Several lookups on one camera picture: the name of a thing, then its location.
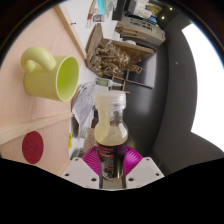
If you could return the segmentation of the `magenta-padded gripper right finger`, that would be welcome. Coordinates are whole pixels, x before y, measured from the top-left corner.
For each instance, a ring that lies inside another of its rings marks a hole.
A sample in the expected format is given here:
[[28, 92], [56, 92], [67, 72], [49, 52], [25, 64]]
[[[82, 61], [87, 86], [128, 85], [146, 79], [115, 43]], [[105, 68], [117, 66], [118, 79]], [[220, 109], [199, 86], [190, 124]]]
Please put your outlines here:
[[142, 157], [132, 147], [127, 147], [123, 161], [125, 187], [143, 187], [164, 177], [151, 157]]

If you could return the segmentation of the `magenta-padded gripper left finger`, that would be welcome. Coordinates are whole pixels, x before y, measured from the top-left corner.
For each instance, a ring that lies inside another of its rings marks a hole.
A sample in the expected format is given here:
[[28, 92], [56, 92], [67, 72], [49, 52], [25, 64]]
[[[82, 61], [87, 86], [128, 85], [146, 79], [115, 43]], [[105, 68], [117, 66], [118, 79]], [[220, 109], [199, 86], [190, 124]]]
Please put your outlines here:
[[99, 189], [101, 163], [96, 149], [91, 148], [82, 157], [73, 158], [61, 177], [84, 188]]

